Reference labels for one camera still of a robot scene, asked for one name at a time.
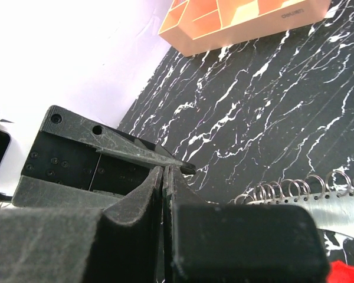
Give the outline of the steel key holder red handle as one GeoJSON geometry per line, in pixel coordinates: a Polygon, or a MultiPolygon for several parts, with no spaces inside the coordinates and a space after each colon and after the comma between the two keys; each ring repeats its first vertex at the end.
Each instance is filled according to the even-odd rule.
{"type": "Polygon", "coordinates": [[[310,174],[258,183],[233,202],[302,207],[322,233],[331,267],[327,282],[354,282],[354,177],[332,170],[324,178],[310,174]]]}

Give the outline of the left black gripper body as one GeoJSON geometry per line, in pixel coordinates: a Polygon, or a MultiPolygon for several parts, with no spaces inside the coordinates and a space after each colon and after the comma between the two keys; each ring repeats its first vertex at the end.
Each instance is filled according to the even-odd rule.
{"type": "Polygon", "coordinates": [[[21,174],[91,192],[126,195],[149,172],[147,167],[102,155],[86,144],[40,131],[21,174]]]}

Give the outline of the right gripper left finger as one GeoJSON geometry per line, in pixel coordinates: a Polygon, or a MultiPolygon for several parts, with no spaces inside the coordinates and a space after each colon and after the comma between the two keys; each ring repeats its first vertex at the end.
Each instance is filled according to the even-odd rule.
{"type": "Polygon", "coordinates": [[[105,209],[0,209],[0,282],[155,282],[162,181],[105,209]]]}

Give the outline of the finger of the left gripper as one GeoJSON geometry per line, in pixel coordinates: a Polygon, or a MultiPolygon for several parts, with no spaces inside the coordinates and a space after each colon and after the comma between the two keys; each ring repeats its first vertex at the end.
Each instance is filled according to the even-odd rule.
{"type": "Polygon", "coordinates": [[[183,174],[195,174],[195,165],[178,160],[163,146],[100,124],[60,106],[51,106],[40,131],[88,145],[105,156],[153,168],[177,166],[183,174]]]}
{"type": "Polygon", "coordinates": [[[21,176],[12,204],[19,208],[108,208],[122,195],[107,192],[90,192],[74,187],[61,185],[21,176]]]}

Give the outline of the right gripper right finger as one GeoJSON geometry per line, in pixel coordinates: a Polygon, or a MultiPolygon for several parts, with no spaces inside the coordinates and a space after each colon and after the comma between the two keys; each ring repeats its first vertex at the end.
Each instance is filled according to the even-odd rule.
{"type": "Polygon", "coordinates": [[[313,218],[292,205],[213,205],[168,166],[163,181],[166,282],[325,282],[313,218]]]}

